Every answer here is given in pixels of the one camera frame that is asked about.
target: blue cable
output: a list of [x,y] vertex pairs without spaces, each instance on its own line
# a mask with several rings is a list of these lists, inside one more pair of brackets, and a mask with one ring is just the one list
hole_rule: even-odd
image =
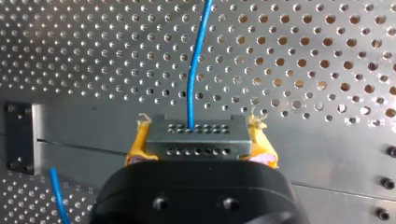
[[194,128],[194,82],[198,66],[198,58],[201,54],[202,45],[204,43],[207,22],[212,8],[213,0],[206,0],[202,21],[199,26],[197,40],[195,42],[194,53],[191,59],[191,68],[189,72],[189,83],[187,87],[187,119],[189,129]]
[[52,185],[53,194],[55,196],[56,205],[58,207],[59,216],[63,224],[70,224],[70,219],[67,216],[66,209],[64,208],[64,196],[62,195],[61,186],[59,184],[58,173],[55,168],[49,170],[50,183]]

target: metal panel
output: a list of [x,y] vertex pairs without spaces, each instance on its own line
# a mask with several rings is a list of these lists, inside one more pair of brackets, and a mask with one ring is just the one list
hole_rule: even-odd
[[[80,168],[106,162],[104,151],[126,153],[138,113],[186,118],[203,6],[0,0],[1,99],[41,104],[39,138],[80,146],[45,150],[48,167],[98,186],[123,157],[108,154],[119,158],[101,170],[106,175]],[[396,179],[396,161],[385,153],[396,146],[395,12],[391,1],[215,1],[197,118],[247,115],[255,106],[268,114],[268,138],[291,180],[395,199],[378,184]],[[80,168],[70,169],[66,155]]]
[[[294,190],[304,209],[308,211],[308,219],[315,224],[393,223],[396,215],[396,202],[394,201],[300,186],[294,186]],[[378,208],[389,212],[388,221],[382,221],[377,217]]]

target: screw hole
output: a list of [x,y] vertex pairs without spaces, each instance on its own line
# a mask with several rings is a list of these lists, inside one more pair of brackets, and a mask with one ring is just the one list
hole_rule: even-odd
[[165,198],[159,197],[154,200],[152,207],[161,212],[169,207],[169,202]]
[[239,209],[239,202],[234,198],[227,198],[223,201],[223,207],[229,211],[236,211]]

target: metal plate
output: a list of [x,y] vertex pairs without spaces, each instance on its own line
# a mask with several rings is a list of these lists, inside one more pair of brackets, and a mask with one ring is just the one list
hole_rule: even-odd
[[[79,146],[50,152],[46,162],[58,169],[72,163],[61,153],[78,158],[86,147],[82,158],[124,155],[138,113],[186,118],[203,6],[0,0],[1,99],[41,104],[38,137]],[[392,2],[215,1],[198,68],[197,118],[247,115],[255,106],[268,114],[268,138],[291,180],[394,199],[377,179],[396,179],[396,161],[385,153],[396,146],[395,12]],[[80,170],[67,174],[105,178]]]

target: hole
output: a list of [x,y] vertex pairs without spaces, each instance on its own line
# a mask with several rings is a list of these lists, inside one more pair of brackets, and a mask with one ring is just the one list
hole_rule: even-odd
[[331,115],[326,115],[326,117],[324,117],[324,119],[328,122],[332,121],[332,116]]
[[264,63],[264,59],[262,57],[256,58],[256,65],[262,65]]
[[271,6],[271,9],[272,9],[273,11],[278,11],[278,10],[279,10],[279,6],[278,6],[277,4],[273,4],[273,5]]
[[291,106],[294,109],[299,109],[303,104],[301,103],[301,101],[293,101],[293,103],[291,104]]
[[334,15],[329,15],[326,17],[326,22],[328,24],[333,24],[335,22],[335,16]]
[[320,81],[320,82],[318,82],[317,87],[318,87],[318,90],[323,91],[324,89],[326,89],[327,83],[325,81]]
[[244,44],[244,43],[245,43],[245,37],[242,36],[242,35],[238,36],[238,37],[236,38],[236,42],[237,42],[238,44]]
[[303,36],[303,38],[300,39],[300,44],[303,46],[306,46],[309,44],[309,37]]
[[214,100],[214,101],[220,101],[220,100],[221,100],[220,94],[215,94],[215,95],[213,95],[213,100]]
[[152,207],[161,212],[169,207],[169,202],[163,197],[158,197],[154,200]]
[[396,87],[390,87],[389,88],[389,93],[390,93],[390,95],[396,95]]
[[304,114],[303,114],[303,118],[304,118],[304,119],[309,119],[310,117],[311,117],[311,115],[308,114],[308,113],[304,113]]
[[306,99],[311,99],[312,97],[314,97],[314,93],[312,93],[312,92],[307,92],[307,93],[305,94],[305,98],[306,98]]
[[378,63],[369,63],[369,64],[367,65],[367,68],[368,68],[370,71],[375,71],[376,69],[378,69]]
[[268,95],[268,94],[270,94],[270,90],[265,89],[262,91],[262,95]]
[[195,99],[202,100],[203,98],[204,98],[204,95],[201,92],[195,93]]
[[317,56],[319,54],[319,51],[317,49],[312,49],[311,54],[312,56]]
[[333,101],[333,100],[335,100],[336,96],[334,94],[330,94],[328,96],[328,98],[329,98],[330,101]]
[[378,127],[379,125],[381,125],[381,120],[379,119],[372,120],[371,125],[374,127]]
[[225,35],[219,35],[218,42],[219,42],[219,44],[223,44],[225,42]]
[[358,15],[353,15],[349,18],[350,23],[356,25],[361,21],[361,17]]
[[225,148],[225,149],[222,151],[222,154],[223,154],[223,155],[229,155],[230,153],[231,153],[231,150],[228,149],[228,148]]
[[238,20],[239,20],[239,22],[245,23],[245,22],[248,21],[248,16],[242,14],[242,15],[239,16]]
[[252,105],[258,105],[259,102],[260,102],[260,100],[259,100],[259,98],[257,98],[257,97],[253,97],[253,98],[250,99],[250,103],[251,103]]
[[234,104],[237,104],[237,103],[239,103],[240,98],[239,98],[239,96],[235,95],[235,96],[233,96],[233,97],[231,98],[231,101],[232,101]]
[[297,89],[300,89],[300,88],[302,88],[304,86],[304,82],[301,79],[297,79],[297,81],[294,82],[294,86]]
[[265,44],[265,37],[264,36],[259,36],[257,38],[257,43],[260,44],[260,45]]
[[352,39],[352,38],[350,38],[350,39],[348,39],[348,40],[346,41],[346,45],[347,45],[348,47],[350,47],[350,48],[355,47],[357,43],[358,43],[358,41],[357,41],[356,39]]
[[346,28],[344,27],[340,27],[337,29],[337,34],[339,35],[343,35],[346,32]]
[[328,68],[329,65],[330,65],[330,63],[329,63],[329,61],[327,61],[327,60],[322,60],[322,61],[320,62],[320,67],[321,67],[321,68]]
[[239,209],[239,202],[236,199],[227,198],[223,201],[223,207],[225,210],[236,211]]
[[373,9],[373,4],[367,4],[366,6],[364,6],[364,10],[366,10],[367,12],[373,11]]
[[311,15],[303,15],[303,22],[304,23],[310,23],[312,21],[312,16]]
[[334,52],[334,56],[335,57],[341,57],[343,55],[343,51],[341,51],[341,50],[336,50],[335,52]]
[[340,89],[341,89],[341,91],[349,91],[350,85],[348,83],[344,82],[343,84],[341,84]]
[[367,55],[367,53],[366,53],[365,51],[361,51],[361,52],[359,52],[359,54],[358,54],[359,58],[365,58],[366,55]]
[[339,106],[337,106],[337,111],[338,111],[338,113],[345,113],[345,112],[347,112],[347,106],[346,105],[339,105]]
[[297,64],[298,64],[299,67],[305,67],[306,66],[306,60],[305,59],[300,59],[297,62]]
[[345,12],[349,9],[349,5],[347,4],[341,4],[340,6],[340,11]]
[[253,78],[253,85],[259,86],[262,84],[262,79],[260,77]]
[[355,79],[356,79],[357,81],[360,81],[360,80],[363,79],[363,75],[362,75],[362,74],[357,74],[357,75],[355,76]]
[[379,78],[379,80],[380,80],[381,82],[387,82],[387,81],[388,81],[388,77],[387,77],[387,76],[381,76],[381,77]]
[[388,60],[388,59],[391,59],[392,58],[392,53],[390,53],[390,52],[384,52],[383,54],[382,54],[382,57],[384,58],[384,59],[386,59],[386,60]]
[[293,26],[293,27],[291,27],[290,31],[292,34],[297,34],[299,31],[299,28],[297,26]]
[[353,68],[353,62],[350,62],[350,61],[344,62],[344,68],[346,70],[349,70],[349,69]]
[[270,33],[276,33],[276,26],[271,26],[270,27]]
[[380,40],[380,39],[374,39],[373,41],[372,41],[372,48],[373,49],[378,49],[379,47],[381,47],[382,46],[382,40]]
[[318,102],[317,104],[314,105],[314,108],[315,108],[317,111],[321,111],[321,110],[323,110],[323,108],[324,108],[324,104],[323,104],[322,102]]
[[233,78],[233,83],[239,85],[242,83],[242,78],[240,76],[236,76]]
[[388,118],[394,118],[396,115],[396,111],[394,109],[387,109],[385,112],[385,115],[387,115]]
[[261,23],[266,23],[266,22],[268,22],[268,16],[265,15],[265,14],[260,15],[259,21],[260,21]]
[[283,66],[284,63],[285,63],[285,60],[283,58],[276,59],[277,66]]
[[300,11],[301,10],[301,5],[300,4],[295,4],[293,6],[294,11]]
[[279,106],[279,104],[280,104],[280,102],[279,102],[278,99],[274,99],[274,100],[271,101],[271,106],[276,107],[276,106]]
[[286,76],[287,76],[287,77],[293,76],[293,70],[288,70],[288,71],[286,71]]
[[290,21],[290,16],[289,16],[289,15],[282,15],[282,16],[280,17],[280,21],[281,21],[282,23],[288,23],[288,22]]
[[329,38],[329,37],[324,38],[324,39],[323,39],[323,45],[326,46],[326,47],[331,46],[331,45],[332,45],[332,39]]
[[289,96],[291,95],[291,91],[284,91],[284,92],[283,92],[283,95],[284,95],[285,97],[289,97]]
[[369,35],[370,34],[370,28],[361,29],[361,34],[362,35]]
[[384,104],[385,100],[384,100],[384,98],[382,98],[382,97],[378,97],[378,98],[376,98],[375,102],[376,102],[378,105],[382,105],[382,104]]
[[316,74],[317,74],[316,72],[310,71],[310,72],[308,73],[308,76],[309,76],[309,77],[315,77]]
[[375,17],[375,23],[376,23],[377,25],[384,24],[386,20],[387,20],[387,17],[385,17],[385,16],[383,16],[383,15],[376,16],[376,17]]
[[276,78],[274,80],[274,86],[276,86],[276,87],[280,87],[282,85],[282,83],[283,83],[283,81],[281,78]]
[[317,11],[323,11],[324,6],[323,4],[317,4]]
[[222,82],[222,80],[223,80],[223,78],[222,78],[222,76],[221,76],[221,75],[216,75],[216,76],[215,76],[215,82],[217,82],[217,83],[221,83],[221,82]]
[[372,86],[372,85],[366,85],[365,87],[364,87],[364,91],[366,92],[366,93],[373,93],[374,92],[374,86]]
[[282,36],[277,40],[277,43],[278,43],[279,45],[285,45],[285,44],[288,43],[288,38],[282,35]]

